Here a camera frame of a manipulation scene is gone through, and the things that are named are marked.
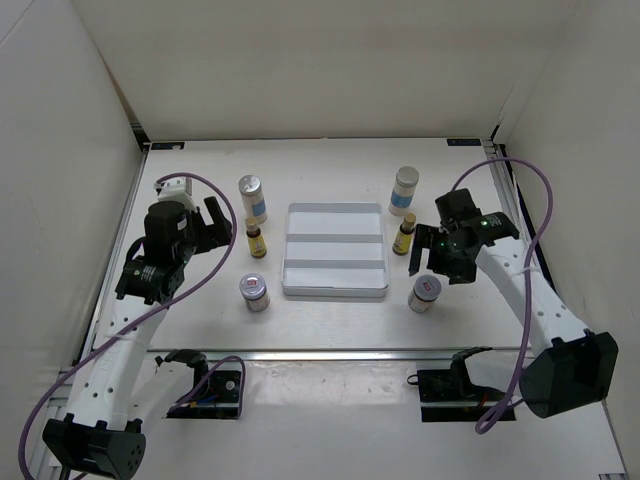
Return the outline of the short spice jar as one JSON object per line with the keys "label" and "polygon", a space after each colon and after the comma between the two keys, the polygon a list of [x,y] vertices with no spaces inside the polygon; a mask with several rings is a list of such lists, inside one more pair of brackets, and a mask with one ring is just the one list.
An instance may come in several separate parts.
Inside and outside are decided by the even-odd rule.
{"label": "short spice jar", "polygon": [[423,313],[439,298],[442,285],[433,275],[421,275],[416,278],[408,297],[408,306],[417,313]]}
{"label": "short spice jar", "polygon": [[252,312],[263,311],[270,304],[266,281],[257,273],[245,275],[240,280],[239,290],[247,308]]}

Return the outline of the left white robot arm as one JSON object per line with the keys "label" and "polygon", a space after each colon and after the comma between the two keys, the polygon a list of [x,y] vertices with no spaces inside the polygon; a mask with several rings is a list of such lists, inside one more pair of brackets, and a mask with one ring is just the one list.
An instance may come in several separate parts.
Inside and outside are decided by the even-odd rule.
{"label": "left white robot arm", "polygon": [[84,363],[90,373],[64,418],[47,421],[42,438],[62,466],[108,479],[130,479],[146,449],[146,433],[166,414],[210,395],[213,373],[204,354],[173,350],[156,379],[134,389],[157,329],[175,305],[193,256],[231,249],[234,224],[218,199],[210,217],[188,194],[160,198],[147,210],[144,234],[129,247],[116,285],[108,339]]}

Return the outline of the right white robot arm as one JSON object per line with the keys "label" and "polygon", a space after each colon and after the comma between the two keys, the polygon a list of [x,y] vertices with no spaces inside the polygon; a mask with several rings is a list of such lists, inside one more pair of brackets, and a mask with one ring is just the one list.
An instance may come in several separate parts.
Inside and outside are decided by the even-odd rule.
{"label": "right white robot arm", "polygon": [[438,226],[416,227],[409,273],[420,268],[422,252],[429,252],[427,268],[451,285],[471,284],[483,272],[495,285],[523,328],[524,352],[534,359],[516,358],[506,379],[467,364],[486,353],[474,347],[454,355],[449,387],[460,399],[484,394],[518,395],[538,417],[548,418],[604,400],[610,389],[619,352],[611,334],[593,332],[563,303],[544,276],[533,269],[535,252],[503,212],[484,214],[466,189],[436,199]]}

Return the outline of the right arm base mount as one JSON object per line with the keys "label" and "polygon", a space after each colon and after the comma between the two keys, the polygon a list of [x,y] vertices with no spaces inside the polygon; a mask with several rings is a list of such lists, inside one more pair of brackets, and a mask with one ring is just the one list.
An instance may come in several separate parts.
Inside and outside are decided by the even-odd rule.
{"label": "right arm base mount", "polygon": [[422,423],[475,423],[503,398],[499,389],[473,384],[466,366],[469,358],[492,351],[486,346],[462,350],[447,368],[418,369],[407,377],[407,384],[418,388]]}

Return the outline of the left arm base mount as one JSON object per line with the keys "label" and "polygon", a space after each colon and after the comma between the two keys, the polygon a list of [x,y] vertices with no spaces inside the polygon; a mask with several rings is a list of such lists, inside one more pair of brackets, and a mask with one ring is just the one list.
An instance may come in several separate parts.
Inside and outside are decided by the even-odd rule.
{"label": "left arm base mount", "polygon": [[192,371],[196,391],[177,402],[167,412],[169,419],[238,420],[241,417],[247,368],[237,355],[229,355],[209,365],[207,356],[191,349],[172,350],[156,356],[158,367],[181,363]]}

